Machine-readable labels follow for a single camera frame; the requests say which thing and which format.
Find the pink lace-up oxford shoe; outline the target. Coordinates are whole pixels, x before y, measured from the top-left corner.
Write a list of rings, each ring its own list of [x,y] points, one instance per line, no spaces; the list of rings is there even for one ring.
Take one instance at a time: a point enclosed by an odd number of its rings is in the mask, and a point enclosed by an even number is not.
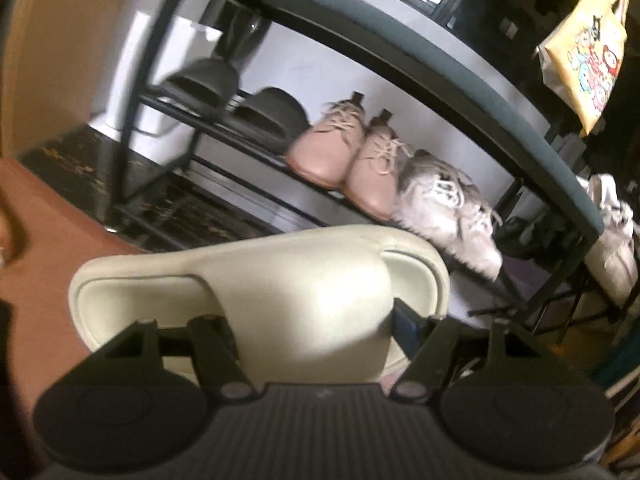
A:
[[[390,126],[393,114],[382,110],[368,125],[342,186],[346,198],[369,217],[388,221],[395,210],[398,179],[412,148]]]
[[[347,177],[364,137],[363,94],[330,103],[322,117],[301,134],[285,155],[299,176],[326,190],[337,190]]]

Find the pale green slide slipper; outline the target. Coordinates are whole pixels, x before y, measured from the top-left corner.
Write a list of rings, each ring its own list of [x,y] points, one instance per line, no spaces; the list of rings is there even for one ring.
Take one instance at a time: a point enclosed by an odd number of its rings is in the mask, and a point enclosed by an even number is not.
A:
[[[68,290],[90,349],[131,323],[160,327],[220,315],[245,375],[267,382],[377,382],[406,367],[392,338],[401,300],[428,318],[448,310],[450,277],[426,240],[387,226],[334,226],[182,252],[85,263]]]

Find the yellow cartoon tote bag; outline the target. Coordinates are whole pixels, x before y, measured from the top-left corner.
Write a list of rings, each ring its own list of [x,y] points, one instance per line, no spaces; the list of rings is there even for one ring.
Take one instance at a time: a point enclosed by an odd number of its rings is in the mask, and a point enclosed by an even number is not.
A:
[[[582,124],[596,128],[625,56],[629,0],[579,0],[537,47],[542,81]]]

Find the white grey sneaker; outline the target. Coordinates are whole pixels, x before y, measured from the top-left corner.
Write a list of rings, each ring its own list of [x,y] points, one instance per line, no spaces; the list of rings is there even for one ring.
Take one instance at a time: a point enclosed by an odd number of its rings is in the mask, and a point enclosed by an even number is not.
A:
[[[589,180],[578,177],[582,189],[597,206],[604,231],[585,256],[592,277],[616,304],[623,307],[638,281],[634,251],[634,212],[617,196],[610,174],[594,174]]]
[[[502,255],[494,241],[501,217],[463,171],[419,150],[399,179],[393,220],[457,262],[495,281]]]

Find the black slide sandal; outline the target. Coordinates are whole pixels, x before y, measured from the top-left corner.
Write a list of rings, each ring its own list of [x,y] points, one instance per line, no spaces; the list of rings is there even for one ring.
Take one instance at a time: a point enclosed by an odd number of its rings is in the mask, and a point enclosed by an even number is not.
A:
[[[262,88],[228,116],[228,125],[273,154],[284,154],[309,128],[306,110],[288,92]]]
[[[220,58],[199,58],[167,76],[158,86],[172,100],[203,117],[215,117],[236,90],[238,71]]]

